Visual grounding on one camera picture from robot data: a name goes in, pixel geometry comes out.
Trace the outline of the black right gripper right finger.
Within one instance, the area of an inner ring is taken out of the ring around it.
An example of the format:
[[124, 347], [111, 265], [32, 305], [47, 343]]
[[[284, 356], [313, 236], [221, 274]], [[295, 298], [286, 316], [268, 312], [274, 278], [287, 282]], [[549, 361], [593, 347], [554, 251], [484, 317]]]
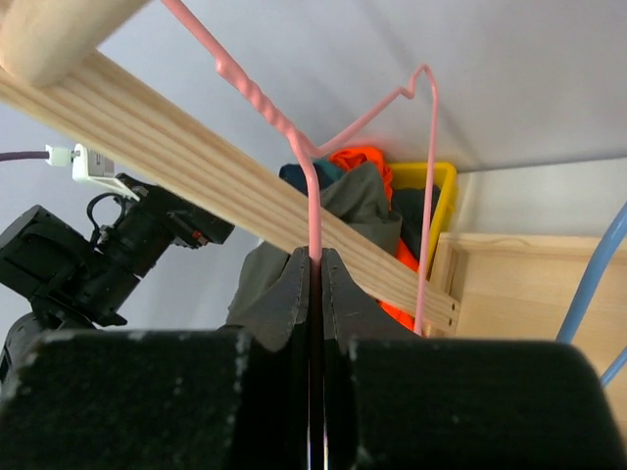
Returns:
[[339, 254], [321, 262], [333, 469], [616, 469], [620, 436], [589, 361], [553, 341], [423, 339]]

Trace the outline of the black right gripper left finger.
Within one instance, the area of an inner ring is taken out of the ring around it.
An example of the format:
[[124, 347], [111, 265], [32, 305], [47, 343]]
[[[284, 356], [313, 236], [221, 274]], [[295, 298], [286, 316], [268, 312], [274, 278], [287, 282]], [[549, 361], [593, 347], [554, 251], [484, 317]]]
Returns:
[[216, 331], [40, 335], [1, 392], [5, 469], [304, 469], [310, 260]]

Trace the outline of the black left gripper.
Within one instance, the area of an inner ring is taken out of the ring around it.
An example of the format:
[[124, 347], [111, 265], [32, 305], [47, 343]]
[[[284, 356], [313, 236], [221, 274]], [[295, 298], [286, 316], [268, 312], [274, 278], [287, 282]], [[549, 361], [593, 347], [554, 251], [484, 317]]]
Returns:
[[90, 201], [92, 210], [111, 198], [121, 211], [108, 225], [90, 218], [90, 245], [98, 253], [90, 274], [92, 289], [132, 289], [172, 245], [197, 250], [223, 244], [234, 225], [159, 185], [125, 173], [119, 183], [129, 192], [107, 192]]

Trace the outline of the pink hanger with olive shorts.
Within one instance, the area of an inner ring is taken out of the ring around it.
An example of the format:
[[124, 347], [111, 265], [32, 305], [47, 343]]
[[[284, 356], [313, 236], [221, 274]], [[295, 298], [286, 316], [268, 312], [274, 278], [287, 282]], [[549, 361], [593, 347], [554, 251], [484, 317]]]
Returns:
[[320, 270], [321, 268], [322, 222], [318, 178], [312, 159], [323, 157], [338, 148], [341, 144], [350, 140], [367, 124], [378, 117], [397, 98], [403, 96], [408, 100], [413, 99], [416, 94], [416, 82], [418, 78], [422, 74], [427, 77], [431, 89], [432, 109], [427, 154], [426, 189], [423, 204], [419, 270], [417, 271], [417, 294], [414, 314], [414, 333], [417, 335], [421, 334], [423, 311], [425, 308], [426, 274], [429, 262], [431, 201], [439, 108], [438, 86], [432, 69], [426, 64], [420, 65], [411, 74], [407, 85], [399, 86], [394, 89], [370, 111], [357, 118], [343, 131], [338, 133], [326, 143], [316, 146], [309, 139], [309, 137], [302, 132], [292, 120], [290, 120], [290, 118], [284, 115], [279, 108], [274, 105], [270, 98], [268, 98], [263, 92], [258, 83], [246, 74], [238, 62], [226, 51], [219, 41], [209, 32], [209, 30], [183, 2], [166, 1], [164, 5], [213, 56], [215, 59], [215, 69], [217, 74], [234, 87], [272, 127], [283, 134], [288, 140], [291, 150], [304, 172], [308, 185], [310, 259], [312, 268], [315, 270]]

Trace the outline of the olive green shorts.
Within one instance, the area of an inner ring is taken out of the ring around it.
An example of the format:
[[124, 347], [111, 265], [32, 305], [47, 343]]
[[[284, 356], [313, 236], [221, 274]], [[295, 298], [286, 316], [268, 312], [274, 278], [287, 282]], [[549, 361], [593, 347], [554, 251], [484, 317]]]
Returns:
[[[374, 164], [362, 164], [320, 192], [322, 206], [364, 238], [393, 255], [401, 240], [402, 217], [390, 209]], [[280, 278], [290, 255], [263, 242], [246, 255], [226, 323], [239, 325], [245, 311]]]

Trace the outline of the orange shorts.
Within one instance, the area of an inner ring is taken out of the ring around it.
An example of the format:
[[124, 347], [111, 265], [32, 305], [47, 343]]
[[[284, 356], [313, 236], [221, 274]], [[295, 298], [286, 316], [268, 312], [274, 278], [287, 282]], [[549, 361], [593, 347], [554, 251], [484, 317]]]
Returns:
[[[332, 154], [328, 160], [340, 169], [346, 171], [355, 169], [366, 163], [373, 163], [382, 177], [385, 194], [390, 207], [392, 207], [392, 199], [394, 195], [392, 183], [394, 179], [394, 172], [392, 168], [387, 165], [384, 154], [381, 150], [369, 146], [348, 148]], [[413, 271], [418, 271], [419, 262], [407, 246], [404, 235], [401, 235], [399, 238], [396, 249], [396, 259]], [[379, 304], [381, 308], [384, 309], [392, 318], [404, 327], [413, 330], [414, 318], [408, 312], [383, 301], [380, 301]]]

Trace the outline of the blue hanger with navy shorts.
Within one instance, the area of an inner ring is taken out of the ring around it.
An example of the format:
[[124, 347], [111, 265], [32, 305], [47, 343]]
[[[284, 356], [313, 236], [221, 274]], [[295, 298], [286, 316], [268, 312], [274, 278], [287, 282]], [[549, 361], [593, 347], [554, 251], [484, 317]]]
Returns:
[[626, 237], [626, 205], [619, 210], [602, 235], [584, 270], [555, 340], [571, 344], [614, 254]]

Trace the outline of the navy blue shorts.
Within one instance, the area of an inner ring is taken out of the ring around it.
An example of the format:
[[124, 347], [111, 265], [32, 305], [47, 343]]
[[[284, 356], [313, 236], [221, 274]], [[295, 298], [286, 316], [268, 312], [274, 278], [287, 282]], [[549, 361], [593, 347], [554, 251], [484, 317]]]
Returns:
[[[344, 174], [345, 170], [328, 160], [314, 160], [313, 168], [317, 176], [318, 187], [324, 190]], [[308, 183], [303, 169], [298, 164], [286, 164], [278, 176], [304, 195], [308, 195]]]

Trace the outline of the black shorts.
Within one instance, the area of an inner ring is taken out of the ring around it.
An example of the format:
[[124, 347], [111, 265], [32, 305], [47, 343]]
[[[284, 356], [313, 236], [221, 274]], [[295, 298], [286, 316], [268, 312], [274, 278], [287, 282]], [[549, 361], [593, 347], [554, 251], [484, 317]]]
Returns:
[[425, 190], [402, 188], [394, 191], [392, 210], [402, 218], [401, 239], [416, 260], [420, 260]]

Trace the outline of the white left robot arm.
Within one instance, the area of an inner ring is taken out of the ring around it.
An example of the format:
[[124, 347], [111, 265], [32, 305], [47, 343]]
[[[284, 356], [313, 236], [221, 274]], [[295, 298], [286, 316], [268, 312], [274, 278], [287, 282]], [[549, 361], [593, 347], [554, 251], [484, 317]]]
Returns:
[[94, 224], [88, 238], [41, 206], [2, 233], [1, 283], [31, 306], [1, 349], [3, 381], [46, 331], [126, 324], [120, 307], [170, 246], [221, 245], [234, 229], [161, 186], [125, 173], [114, 180], [121, 189], [94, 197], [86, 214], [92, 219], [95, 206], [107, 198], [121, 212], [110, 225]]

